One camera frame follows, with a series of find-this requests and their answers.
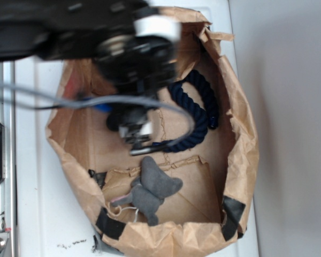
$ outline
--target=dark blue rope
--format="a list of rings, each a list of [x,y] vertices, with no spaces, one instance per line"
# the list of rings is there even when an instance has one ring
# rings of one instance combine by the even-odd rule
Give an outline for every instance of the dark blue rope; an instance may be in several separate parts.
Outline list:
[[[185,81],[195,86],[195,88],[201,95],[206,111],[203,110],[197,103],[195,103],[187,93],[184,93],[182,84]],[[208,132],[207,127],[209,126],[212,129],[215,129],[217,127],[219,112],[214,91],[210,88],[210,84],[206,81],[204,76],[199,74],[198,71],[192,70],[184,80],[177,81],[169,85],[168,90],[171,94],[172,100],[182,108],[186,109],[195,120],[194,131],[188,138],[164,150],[164,152],[166,153],[177,153],[189,148],[193,148],[196,145],[202,143],[205,135]]]
[[[197,70],[192,70],[183,81],[192,84],[199,92],[204,104],[205,111],[207,112],[209,128],[217,128],[219,121],[219,106],[215,98],[214,91],[210,87],[210,84]]]

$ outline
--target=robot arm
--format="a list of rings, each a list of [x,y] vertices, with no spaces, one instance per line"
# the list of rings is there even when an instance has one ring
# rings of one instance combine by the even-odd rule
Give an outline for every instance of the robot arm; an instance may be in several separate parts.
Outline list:
[[[0,61],[92,58],[119,94],[157,99],[179,38],[180,25],[143,0],[0,0]],[[114,104],[108,119],[136,154],[150,140],[148,110]]]

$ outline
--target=gray cable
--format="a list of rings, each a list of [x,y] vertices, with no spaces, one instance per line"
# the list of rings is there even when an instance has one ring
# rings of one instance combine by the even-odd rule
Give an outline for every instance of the gray cable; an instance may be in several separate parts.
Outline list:
[[[17,107],[23,108],[23,109],[27,109],[27,110],[43,110],[43,109],[52,109],[51,107],[35,107],[33,105],[30,104],[25,104],[22,102],[17,102],[17,101],[13,101],[11,99],[5,99],[5,98],[0,98],[0,102],[2,103],[7,103],[7,104],[14,104]]]
[[[72,108],[72,109],[81,109],[87,107],[93,107],[98,104],[108,104],[108,103],[128,103],[128,104],[136,104],[136,105],[143,105],[146,107],[153,107],[153,108],[166,108],[172,111],[175,111],[183,116],[185,116],[188,120],[189,130],[182,136],[170,141],[167,143],[167,146],[174,146],[186,137],[188,137],[195,128],[195,122],[192,116],[184,109],[171,106],[169,104],[158,102],[157,100],[150,99],[144,96],[131,96],[131,95],[107,95],[107,96],[100,96],[86,101],[72,101],[67,100],[61,97],[54,97],[47,93],[26,88],[24,86],[19,86],[15,84],[8,84],[4,82],[0,82],[0,88],[10,89],[16,92],[22,92],[30,95],[35,95],[38,97],[42,97],[44,99],[53,101],[58,103],[62,107]],[[16,103],[17,106],[26,108],[26,109],[42,109],[43,107],[31,107],[30,105],[24,103]]]

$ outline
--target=stuffed toy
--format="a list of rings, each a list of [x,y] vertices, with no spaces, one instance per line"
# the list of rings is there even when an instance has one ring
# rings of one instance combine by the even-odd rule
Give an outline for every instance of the stuffed toy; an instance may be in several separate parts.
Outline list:
[[[158,225],[156,211],[166,197],[182,188],[183,181],[169,177],[152,157],[146,156],[141,163],[141,175],[132,181],[131,186],[132,190],[128,195],[111,200],[112,206],[131,203],[145,215],[149,226],[155,226]]]

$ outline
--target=paper bag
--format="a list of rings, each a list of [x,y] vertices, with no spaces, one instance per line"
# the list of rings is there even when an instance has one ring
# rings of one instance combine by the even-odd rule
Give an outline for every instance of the paper bag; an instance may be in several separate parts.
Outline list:
[[[258,138],[245,94],[228,59],[220,55],[220,41],[232,40],[213,33],[199,13],[177,7],[161,8],[182,22],[177,80],[198,70],[210,83],[219,105],[219,126],[204,141],[179,153],[151,154],[169,176],[183,180],[183,188],[165,199],[156,213],[160,223],[148,226],[135,210],[112,208],[109,201],[131,190],[143,156],[130,156],[118,133],[110,131],[107,114],[95,109],[57,109],[51,114],[47,137],[81,207],[102,240],[126,256],[206,256],[241,237],[247,227],[258,168]],[[196,89],[185,92],[203,106]],[[114,94],[115,88],[98,73],[91,60],[67,61],[58,94],[73,99]],[[160,101],[176,105],[167,88]],[[186,131],[186,122],[171,111],[150,111],[156,131],[153,141],[174,139]],[[107,172],[101,189],[88,170]]]

